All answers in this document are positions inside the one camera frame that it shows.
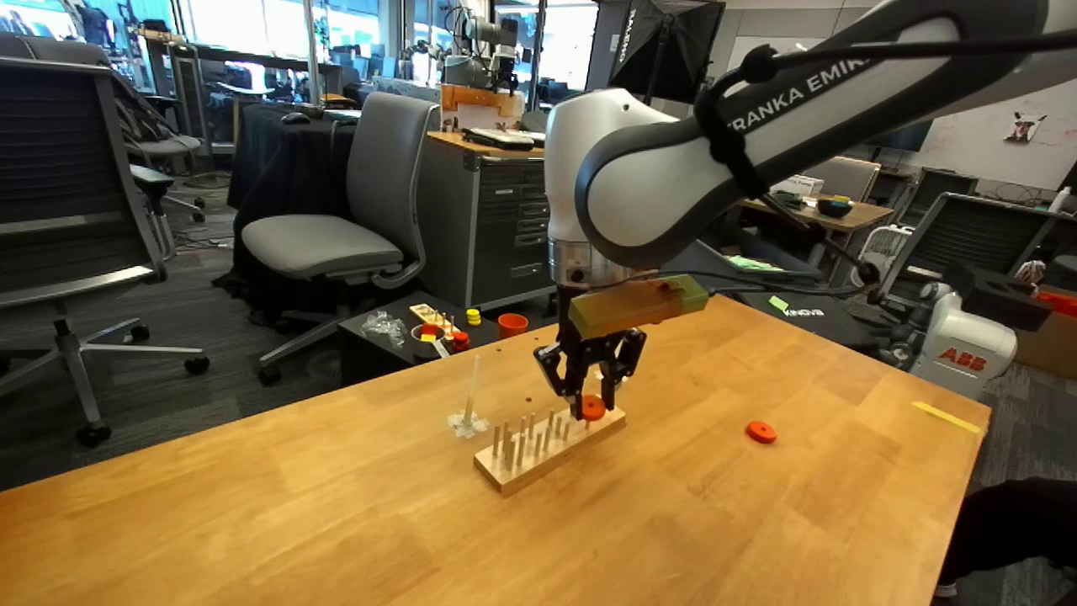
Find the white ABB robot base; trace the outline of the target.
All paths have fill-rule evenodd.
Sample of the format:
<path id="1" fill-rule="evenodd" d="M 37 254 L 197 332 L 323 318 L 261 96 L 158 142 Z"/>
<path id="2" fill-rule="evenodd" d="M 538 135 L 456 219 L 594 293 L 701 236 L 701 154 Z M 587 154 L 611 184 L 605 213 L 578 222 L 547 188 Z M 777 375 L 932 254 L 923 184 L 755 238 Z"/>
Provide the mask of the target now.
<path id="1" fill-rule="evenodd" d="M 969 313 L 947 283 L 923 290 L 928 323 L 912 375 L 980 400 L 1011 364 L 1017 332 L 990 318 Z"/>

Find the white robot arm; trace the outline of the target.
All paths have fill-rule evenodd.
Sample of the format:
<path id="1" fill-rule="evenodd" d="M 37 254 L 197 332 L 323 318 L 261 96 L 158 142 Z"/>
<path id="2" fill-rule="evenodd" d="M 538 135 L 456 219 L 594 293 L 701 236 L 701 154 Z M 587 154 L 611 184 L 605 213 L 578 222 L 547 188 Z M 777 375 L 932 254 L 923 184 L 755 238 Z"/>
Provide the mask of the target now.
<path id="1" fill-rule="evenodd" d="M 550 109 L 546 125 L 547 266 L 558 332 L 534 353 L 581 414 L 609 405 L 645 344 L 645 311 L 574 319 L 683 254 L 707 222 L 793 172 L 900 125 L 1072 78 L 1077 0 L 877 0 L 834 37 L 750 51 L 683 119 L 623 89 Z"/>

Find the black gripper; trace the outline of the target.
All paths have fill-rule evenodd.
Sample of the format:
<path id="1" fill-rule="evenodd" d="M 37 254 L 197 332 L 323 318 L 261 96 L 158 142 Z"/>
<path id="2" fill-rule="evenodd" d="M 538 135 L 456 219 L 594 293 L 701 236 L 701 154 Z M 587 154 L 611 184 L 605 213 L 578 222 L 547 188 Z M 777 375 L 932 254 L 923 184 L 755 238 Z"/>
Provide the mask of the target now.
<path id="1" fill-rule="evenodd" d="M 620 329 L 593 341 L 560 329 L 556 344 L 534 348 L 531 358 L 541 366 L 550 391 L 565 400 L 568 414 L 581 416 L 585 375 L 597 372 L 601 405 L 605 410 L 615 410 L 615 391 L 627 377 L 634 375 L 643 348 L 643 329 Z"/>

